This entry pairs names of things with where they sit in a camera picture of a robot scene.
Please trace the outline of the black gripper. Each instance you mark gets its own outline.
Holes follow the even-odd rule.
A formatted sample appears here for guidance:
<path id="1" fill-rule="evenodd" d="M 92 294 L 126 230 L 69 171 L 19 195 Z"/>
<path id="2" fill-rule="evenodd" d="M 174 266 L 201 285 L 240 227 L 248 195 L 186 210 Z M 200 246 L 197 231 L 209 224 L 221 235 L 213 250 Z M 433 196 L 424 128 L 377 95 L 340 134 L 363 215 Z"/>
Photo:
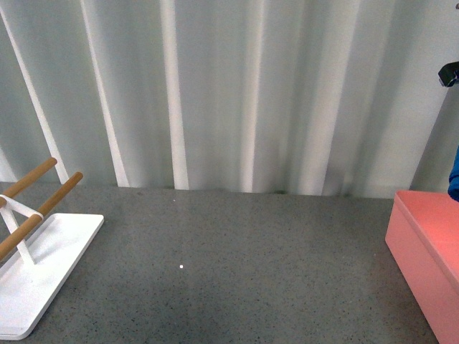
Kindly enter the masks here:
<path id="1" fill-rule="evenodd" d="M 452 87 L 458 81 L 459 61 L 444 65 L 438 72 L 440 84 L 443 87 Z"/>

